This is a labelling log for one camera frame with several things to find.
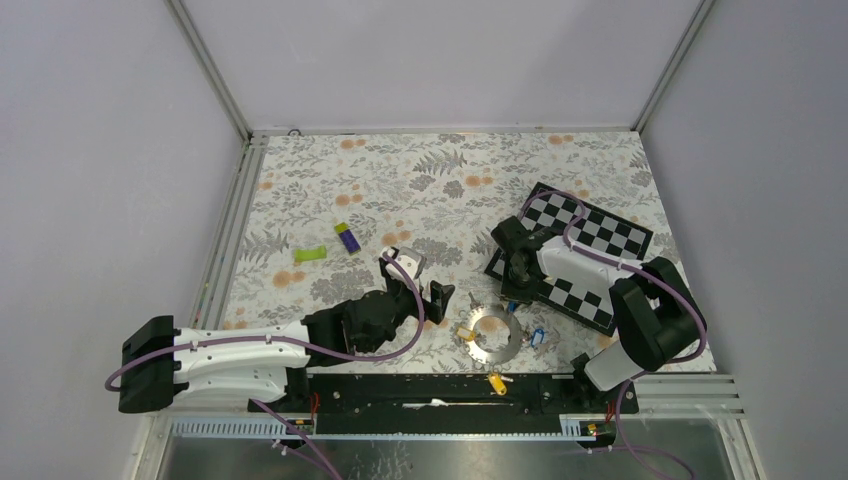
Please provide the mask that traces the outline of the blue key tag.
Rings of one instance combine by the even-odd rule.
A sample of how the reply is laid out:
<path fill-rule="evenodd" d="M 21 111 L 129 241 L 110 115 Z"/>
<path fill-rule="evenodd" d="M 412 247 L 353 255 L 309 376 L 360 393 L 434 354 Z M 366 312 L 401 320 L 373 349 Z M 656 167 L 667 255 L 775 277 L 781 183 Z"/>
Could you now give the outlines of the blue key tag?
<path fill-rule="evenodd" d="M 532 336 L 530 338 L 530 347 L 534 350 L 538 350 L 544 343 L 544 339 L 546 336 L 546 332 L 542 328 L 537 328 L 533 331 Z"/>

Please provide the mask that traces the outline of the yellow key tag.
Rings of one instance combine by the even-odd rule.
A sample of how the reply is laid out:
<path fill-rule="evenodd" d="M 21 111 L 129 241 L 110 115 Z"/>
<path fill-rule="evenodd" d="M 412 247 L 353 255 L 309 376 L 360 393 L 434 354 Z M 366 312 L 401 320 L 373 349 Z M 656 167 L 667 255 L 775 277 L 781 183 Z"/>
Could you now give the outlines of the yellow key tag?
<path fill-rule="evenodd" d="M 488 376 L 488 381 L 490 386 L 493 389 L 493 392 L 498 396 L 505 396 L 508 392 L 507 382 L 504 378 L 496 372 L 490 373 Z"/>

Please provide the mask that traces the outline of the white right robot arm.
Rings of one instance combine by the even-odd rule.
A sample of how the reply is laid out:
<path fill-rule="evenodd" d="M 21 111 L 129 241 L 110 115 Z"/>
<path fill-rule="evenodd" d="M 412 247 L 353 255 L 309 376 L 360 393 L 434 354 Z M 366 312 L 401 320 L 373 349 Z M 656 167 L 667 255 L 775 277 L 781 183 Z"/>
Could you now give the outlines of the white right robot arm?
<path fill-rule="evenodd" d="M 600 314 L 617 334 L 600 353 L 574 362 L 573 396 L 583 410 L 597 412 L 625 381 L 705 349 L 705 320 L 670 260 L 614 257 L 551 228 L 531 231 L 515 216 L 491 236 L 502 253 L 505 300 L 546 300 L 585 318 Z"/>

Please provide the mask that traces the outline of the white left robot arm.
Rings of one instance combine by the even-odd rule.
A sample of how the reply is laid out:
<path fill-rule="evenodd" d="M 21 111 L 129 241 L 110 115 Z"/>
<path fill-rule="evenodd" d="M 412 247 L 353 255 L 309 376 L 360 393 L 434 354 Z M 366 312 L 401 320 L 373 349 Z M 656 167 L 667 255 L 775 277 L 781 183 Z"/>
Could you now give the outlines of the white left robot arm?
<path fill-rule="evenodd" d="M 287 325 L 204 330 L 179 328 L 171 315 L 153 317 L 123 342 L 121 365 L 105 388 L 118 394 L 125 414 L 217 401 L 299 410 L 311 387 L 295 372 L 392 360 L 415 346 L 426 323 L 444 321 L 456 288 L 421 285 L 424 262 L 414 250 L 387 247 L 378 260 L 384 289 Z"/>

